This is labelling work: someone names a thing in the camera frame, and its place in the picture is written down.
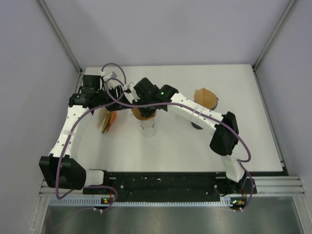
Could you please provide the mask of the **red rimmed coffee server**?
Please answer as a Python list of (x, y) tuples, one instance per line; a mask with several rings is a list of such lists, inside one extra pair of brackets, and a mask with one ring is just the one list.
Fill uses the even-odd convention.
[(197, 125), (197, 124), (195, 124), (195, 123), (193, 123), (193, 122), (191, 122), (191, 125), (192, 125), (195, 129), (197, 129), (197, 130), (202, 130), (202, 129), (203, 129), (202, 127), (200, 127), (199, 125)]

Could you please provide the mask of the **grey plastic coffee dripper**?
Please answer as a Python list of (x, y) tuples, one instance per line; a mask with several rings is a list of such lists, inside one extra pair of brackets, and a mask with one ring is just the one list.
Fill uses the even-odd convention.
[(210, 110), (215, 110), (216, 108), (217, 108), (217, 106), (218, 106), (218, 101), (219, 101), (219, 99), (218, 98), (216, 98), (216, 102), (214, 103), (214, 105), (210, 108)]

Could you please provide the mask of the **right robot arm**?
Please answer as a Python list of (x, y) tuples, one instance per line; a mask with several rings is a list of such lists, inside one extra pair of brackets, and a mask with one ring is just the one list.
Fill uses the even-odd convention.
[(164, 110), (189, 120), (191, 123), (207, 130), (212, 136), (209, 144), (211, 150), (222, 156), (228, 188), (239, 193), (245, 188), (243, 176), (245, 171), (237, 159), (232, 156), (238, 144), (238, 125), (233, 113), (220, 114), (186, 98), (176, 88), (163, 85), (158, 88), (147, 78), (129, 85), (134, 97), (133, 104), (143, 118), (150, 118), (157, 109)]

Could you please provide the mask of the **clear glass dripper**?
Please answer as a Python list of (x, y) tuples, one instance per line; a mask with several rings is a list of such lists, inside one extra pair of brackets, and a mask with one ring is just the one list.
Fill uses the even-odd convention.
[(137, 120), (142, 130), (148, 130), (155, 127), (156, 116)]

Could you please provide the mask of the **clear glass with brown band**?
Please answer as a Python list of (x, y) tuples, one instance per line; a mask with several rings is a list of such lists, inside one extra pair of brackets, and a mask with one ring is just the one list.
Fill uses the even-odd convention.
[(156, 134), (156, 126), (154, 123), (147, 124), (147, 123), (142, 122), (142, 123), (140, 123), (140, 127), (141, 127), (141, 129), (140, 129), (141, 134), (144, 137), (151, 138)]

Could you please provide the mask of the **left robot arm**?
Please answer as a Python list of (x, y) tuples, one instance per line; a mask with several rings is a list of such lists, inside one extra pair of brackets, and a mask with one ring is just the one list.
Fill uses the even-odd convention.
[(39, 167), (47, 186), (55, 189), (81, 190), (93, 186), (99, 193), (109, 191), (107, 171), (91, 169), (87, 156), (79, 157), (83, 133), (96, 109), (119, 111), (123, 106), (114, 99), (127, 102), (124, 85), (114, 85), (116, 73), (84, 75), (82, 86), (70, 96), (67, 115), (60, 135)]

